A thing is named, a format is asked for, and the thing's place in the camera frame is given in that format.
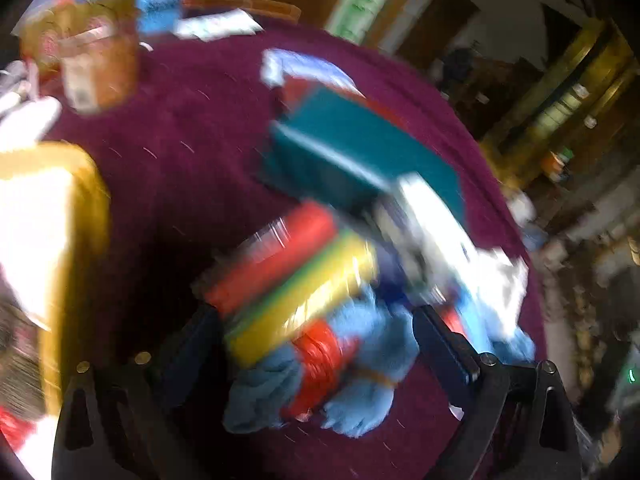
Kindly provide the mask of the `red yellow green sponge pack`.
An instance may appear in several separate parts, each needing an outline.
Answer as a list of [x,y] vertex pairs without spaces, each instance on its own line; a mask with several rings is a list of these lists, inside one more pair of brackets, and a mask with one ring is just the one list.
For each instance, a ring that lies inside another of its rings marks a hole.
[[250,368],[377,277],[375,244],[306,200],[246,240],[203,298],[236,366]]

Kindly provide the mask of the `brown fuzzy item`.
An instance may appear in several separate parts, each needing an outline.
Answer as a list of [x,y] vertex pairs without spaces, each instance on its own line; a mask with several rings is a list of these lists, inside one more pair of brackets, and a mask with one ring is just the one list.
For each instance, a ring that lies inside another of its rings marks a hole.
[[1,406],[25,422],[46,414],[38,327],[8,300],[1,300]]

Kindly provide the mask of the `white crumpled cloth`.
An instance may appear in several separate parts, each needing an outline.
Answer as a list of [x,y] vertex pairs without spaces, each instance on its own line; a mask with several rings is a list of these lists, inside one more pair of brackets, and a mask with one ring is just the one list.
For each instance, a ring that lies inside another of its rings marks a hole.
[[451,210],[418,174],[396,182],[394,197],[408,219],[408,235],[426,263],[429,292],[445,299],[464,286],[495,309],[504,326],[518,324],[528,266],[501,248],[478,249]]

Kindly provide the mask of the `blue towel with red band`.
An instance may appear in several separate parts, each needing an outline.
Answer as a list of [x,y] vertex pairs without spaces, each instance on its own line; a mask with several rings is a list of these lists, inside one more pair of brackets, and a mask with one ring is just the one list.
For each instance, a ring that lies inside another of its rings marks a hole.
[[410,311],[384,304],[367,286],[240,370],[224,428],[251,434],[320,414],[322,428],[358,439],[384,422],[418,354]]

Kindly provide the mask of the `yellow cardboard box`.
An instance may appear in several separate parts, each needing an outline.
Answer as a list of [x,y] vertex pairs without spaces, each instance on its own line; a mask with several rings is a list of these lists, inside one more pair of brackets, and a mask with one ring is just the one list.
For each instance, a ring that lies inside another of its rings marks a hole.
[[51,475],[70,354],[84,332],[108,240],[110,196],[79,146],[42,142],[1,155],[1,300],[38,327],[46,414],[25,422],[1,407],[1,434],[34,479]]

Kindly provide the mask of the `maroon tablecloth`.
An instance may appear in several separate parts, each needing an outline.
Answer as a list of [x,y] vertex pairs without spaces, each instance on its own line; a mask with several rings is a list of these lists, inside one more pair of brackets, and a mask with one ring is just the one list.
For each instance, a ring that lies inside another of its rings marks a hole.
[[203,326],[198,374],[163,406],[200,477],[420,479],[456,429],[446,396],[421,364],[400,384],[385,422],[359,439],[314,422],[244,436],[222,426],[231,367],[215,313],[192,287],[216,255],[291,207],[256,177],[276,104],[260,78],[269,48],[315,55],[344,70],[457,171],[474,243],[525,255],[476,142],[410,67],[278,20],[264,21],[255,36],[157,39],[142,53],[130,100],[93,116],[66,110],[51,131],[52,139],[77,144],[94,159],[111,195],[110,252],[88,307],[67,321],[65,366],[107,366],[141,350],[165,365]]

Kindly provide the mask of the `teal tissue box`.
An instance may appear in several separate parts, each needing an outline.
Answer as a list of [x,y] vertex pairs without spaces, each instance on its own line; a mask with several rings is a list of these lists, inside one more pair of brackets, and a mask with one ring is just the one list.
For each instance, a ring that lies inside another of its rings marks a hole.
[[259,175],[289,196],[360,214],[414,172],[464,223],[454,168],[367,107],[320,88],[271,123]]

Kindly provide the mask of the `brown snack jar red lid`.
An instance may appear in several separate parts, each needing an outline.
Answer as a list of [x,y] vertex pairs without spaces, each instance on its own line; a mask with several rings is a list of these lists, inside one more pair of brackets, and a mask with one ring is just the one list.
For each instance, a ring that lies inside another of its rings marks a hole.
[[97,3],[74,7],[73,21],[60,41],[66,101],[75,112],[93,115],[130,98],[137,88],[136,20]]

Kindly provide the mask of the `blue white tissue packet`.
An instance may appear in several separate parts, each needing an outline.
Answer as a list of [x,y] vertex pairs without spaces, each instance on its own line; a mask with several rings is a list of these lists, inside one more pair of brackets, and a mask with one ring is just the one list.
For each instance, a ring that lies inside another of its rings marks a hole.
[[323,58],[283,49],[263,50],[262,82],[268,88],[282,87],[286,77],[321,82],[361,96],[355,81],[344,70]]

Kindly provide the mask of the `white paper sheet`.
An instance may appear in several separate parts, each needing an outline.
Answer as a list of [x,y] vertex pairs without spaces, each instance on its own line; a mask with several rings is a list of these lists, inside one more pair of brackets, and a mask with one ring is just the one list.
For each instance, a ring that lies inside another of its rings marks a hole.
[[214,41],[231,36],[252,36],[264,29],[262,25],[242,9],[234,9],[224,13],[183,18],[172,31],[180,39],[198,39]]

